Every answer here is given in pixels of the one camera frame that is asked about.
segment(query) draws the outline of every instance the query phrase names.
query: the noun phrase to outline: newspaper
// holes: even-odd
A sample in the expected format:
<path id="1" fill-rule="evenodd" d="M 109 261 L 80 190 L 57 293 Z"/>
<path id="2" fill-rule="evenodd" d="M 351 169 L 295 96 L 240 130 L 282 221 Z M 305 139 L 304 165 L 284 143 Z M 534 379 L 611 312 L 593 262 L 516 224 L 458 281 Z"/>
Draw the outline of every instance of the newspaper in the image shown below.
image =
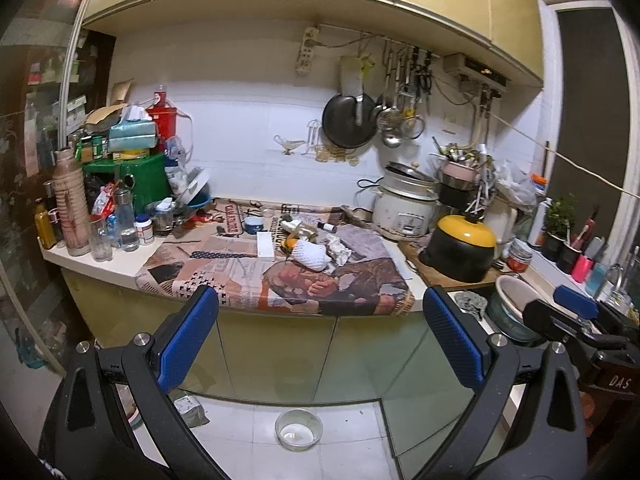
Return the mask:
<path id="1" fill-rule="evenodd" d="M 255 236 L 244 232 L 247 214 L 262 214 L 267 203 L 216 200 L 186 224 L 186 234 L 173 235 L 140 269 L 140 290 L 174 298 L 188 298 L 199 285 L 216 289 L 220 305 L 245 310 L 304 312 L 324 316 L 407 314 L 414 297 L 400 276 L 380 235 L 346 224 L 337 236 L 351 249 L 342 267 L 315 272 L 288 259 L 280 245 L 288 233 L 283 217 L 339 224 L 339 208 L 269 204 L 274 216 L 265 219 L 276 249 L 275 260 L 257 258 Z M 318 243 L 326 236 L 319 233 Z"/>

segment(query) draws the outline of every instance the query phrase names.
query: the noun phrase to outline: faucet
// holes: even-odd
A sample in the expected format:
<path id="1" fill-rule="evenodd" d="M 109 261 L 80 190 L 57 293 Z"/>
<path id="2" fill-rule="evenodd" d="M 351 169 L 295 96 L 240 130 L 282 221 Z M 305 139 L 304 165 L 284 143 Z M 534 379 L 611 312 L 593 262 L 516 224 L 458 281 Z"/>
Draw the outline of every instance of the faucet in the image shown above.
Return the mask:
<path id="1" fill-rule="evenodd" d="M 600 296 L 600 293 L 602 292 L 602 289 L 604 288 L 605 283 L 609 281 L 609 278 L 611 278 L 614 273 L 616 274 L 616 284 L 613 286 L 612 292 L 617 292 L 620 290 L 620 287 L 622 286 L 623 269 L 620 264 L 613 264 L 612 266 L 609 267 L 609 269 L 607 270 L 607 273 L 604 275 L 604 278 L 600 282 L 600 285 L 598 285 L 598 288 L 593 293 L 593 299 L 595 301 L 598 301 L 598 297 Z"/>

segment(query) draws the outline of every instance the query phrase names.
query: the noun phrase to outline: wooden board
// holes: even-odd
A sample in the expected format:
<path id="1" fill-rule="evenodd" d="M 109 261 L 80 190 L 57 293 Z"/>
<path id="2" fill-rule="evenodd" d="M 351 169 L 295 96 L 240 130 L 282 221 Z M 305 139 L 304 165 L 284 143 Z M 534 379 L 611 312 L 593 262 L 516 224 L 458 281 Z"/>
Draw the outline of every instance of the wooden board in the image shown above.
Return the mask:
<path id="1" fill-rule="evenodd" d="M 425 264 L 421 263 L 420 260 L 418 260 L 418 249 L 416 249 L 411 242 L 398 242 L 398 247 L 400 247 L 400 250 L 406 259 L 414 264 L 415 268 L 418 270 L 418 274 L 420 274 L 420 277 L 427 286 L 441 285 L 447 292 L 491 285 L 492 283 L 495 283 L 498 276 L 502 274 L 499 270 L 492 267 L 481 282 L 459 282 L 458 280 L 452 280 L 444 274 L 441 274 L 433 267 L 427 267 Z"/>

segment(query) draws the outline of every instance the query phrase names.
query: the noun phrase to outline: pink cup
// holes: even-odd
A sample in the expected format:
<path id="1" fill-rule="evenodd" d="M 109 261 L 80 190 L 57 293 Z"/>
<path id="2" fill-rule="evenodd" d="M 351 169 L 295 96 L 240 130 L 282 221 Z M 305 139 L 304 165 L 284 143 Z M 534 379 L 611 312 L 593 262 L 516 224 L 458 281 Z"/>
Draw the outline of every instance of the pink cup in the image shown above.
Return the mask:
<path id="1" fill-rule="evenodd" d="M 592 263 L 593 262 L 591 261 L 590 258 L 587 258 L 586 256 L 584 256 L 584 254 L 581 254 L 574 265 L 574 270 L 572 270 L 571 272 L 571 277 L 577 283 L 582 283 L 584 279 L 587 277 L 587 274 L 591 269 Z"/>

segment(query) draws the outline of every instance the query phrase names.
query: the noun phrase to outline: wall socket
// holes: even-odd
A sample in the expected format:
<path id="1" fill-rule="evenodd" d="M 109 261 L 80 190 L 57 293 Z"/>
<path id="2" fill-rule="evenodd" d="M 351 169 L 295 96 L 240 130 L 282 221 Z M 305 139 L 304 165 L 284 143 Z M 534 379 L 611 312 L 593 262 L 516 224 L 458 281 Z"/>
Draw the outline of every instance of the wall socket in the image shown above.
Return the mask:
<path id="1" fill-rule="evenodd" d="M 314 57 L 314 48 L 305 46 L 306 40 L 318 40 L 320 30 L 315 27 L 307 27 L 302 36 L 300 51 L 298 52 L 298 60 L 296 61 L 296 72 L 300 75 L 306 75 L 311 70 L 311 60 Z"/>

